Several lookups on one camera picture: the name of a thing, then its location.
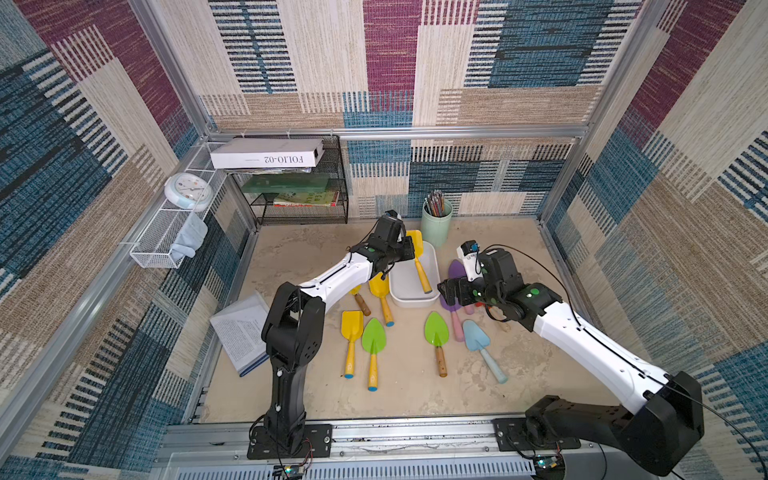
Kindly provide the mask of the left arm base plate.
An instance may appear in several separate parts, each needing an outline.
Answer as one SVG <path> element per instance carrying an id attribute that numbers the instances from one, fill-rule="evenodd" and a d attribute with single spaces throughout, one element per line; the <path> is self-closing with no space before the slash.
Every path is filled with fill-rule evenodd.
<path id="1" fill-rule="evenodd" d="M 252 425 L 246 457 L 248 460 L 328 458 L 333 441 L 333 425 L 310 423 L 292 431 L 274 433 L 263 424 Z"/>

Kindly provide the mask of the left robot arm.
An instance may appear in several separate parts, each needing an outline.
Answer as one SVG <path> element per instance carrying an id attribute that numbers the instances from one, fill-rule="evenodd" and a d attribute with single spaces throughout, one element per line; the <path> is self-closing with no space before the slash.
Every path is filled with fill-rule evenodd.
<path id="1" fill-rule="evenodd" d="M 304 384 L 322 343 L 326 310 L 354 288 L 388 273 L 395 263 L 414 258 L 413 240 L 401 216 L 388 210 L 336 265 L 300 285 L 279 286 L 261 333 L 273 372 L 263 426 L 279 453 L 295 454 L 305 440 Z"/>

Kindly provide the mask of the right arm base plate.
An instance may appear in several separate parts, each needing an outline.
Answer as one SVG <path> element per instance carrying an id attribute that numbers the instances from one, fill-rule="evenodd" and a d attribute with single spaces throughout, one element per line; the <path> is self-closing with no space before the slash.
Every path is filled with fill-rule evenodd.
<path id="1" fill-rule="evenodd" d="M 571 437 L 557 437 L 542 433 L 538 428 L 529 428 L 525 417 L 503 417 L 491 421 L 498 449 L 502 452 L 576 450 L 581 441 Z"/>

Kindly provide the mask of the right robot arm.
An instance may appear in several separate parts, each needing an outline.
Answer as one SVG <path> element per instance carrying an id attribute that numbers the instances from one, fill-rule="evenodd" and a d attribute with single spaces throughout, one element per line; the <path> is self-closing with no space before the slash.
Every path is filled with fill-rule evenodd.
<path id="1" fill-rule="evenodd" d="M 561 438 L 623 451 L 647 472 L 666 476 L 705 433 L 701 386 L 685 372 L 652 365 L 577 315 L 554 290 L 527 283 L 501 245 L 473 241 L 456 254 L 465 270 L 442 281 L 448 303 L 480 303 L 498 322 L 516 322 L 568 354 L 618 399 L 616 406 L 569 402 L 547 395 L 525 412 L 523 428 L 536 447 Z"/>

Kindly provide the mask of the light blue trowel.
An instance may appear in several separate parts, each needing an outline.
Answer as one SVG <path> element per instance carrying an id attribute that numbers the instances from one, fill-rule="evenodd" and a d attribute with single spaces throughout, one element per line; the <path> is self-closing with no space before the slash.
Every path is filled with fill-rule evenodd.
<path id="1" fill-rule="evenodd" d="M 474 320 L 465 320 L 462 323 L 462 328 L 467 349 L 469 351 L 479 352 L 497 382 L 499 384 L 506 383 L 508 377 L 487 350 L 490 346 L 490 338 L 488 335 Z"/>

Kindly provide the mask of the purple trowel pink handle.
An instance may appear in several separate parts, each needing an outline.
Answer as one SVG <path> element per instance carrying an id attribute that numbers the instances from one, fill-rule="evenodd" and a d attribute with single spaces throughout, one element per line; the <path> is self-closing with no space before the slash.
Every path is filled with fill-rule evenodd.
<path id="1" fill-rule="evenodd" d="M 441 295 L 439 299 L 441 306 L 450 313 L 455 340 L 457 342 L 464 342 L 463 325 L 458 314 L 461 305 L 456 300 L 446 300 L 443 295 Z"/>
<path id="2" fill-rule="evenodd" d="M 461 261 L 454 259 L 448 269 L 448 274 L 451 279 L 460 278 L 466 275 L 466 270 Z M 473 304 L 463 307 L 464 313 L 467 315 L 473 315 L 475 313 L 475 306 Z"/>

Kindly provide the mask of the white plastic storage box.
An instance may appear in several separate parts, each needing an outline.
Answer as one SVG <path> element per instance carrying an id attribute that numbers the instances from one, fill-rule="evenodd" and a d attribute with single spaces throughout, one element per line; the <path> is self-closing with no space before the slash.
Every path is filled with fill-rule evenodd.
<path id="1" fill-rule="evenodd" d="M 441 281 L 439 264 L 431 243 L 423 243 L 423 253 L 419 260 L 432 288 L 431 293 L 423 291 L 414 260 L 396 263 L 388 275 L 390 296 L 401 308 L 426 308 L 432 306 L 440 297 L 437 289 Z"/>

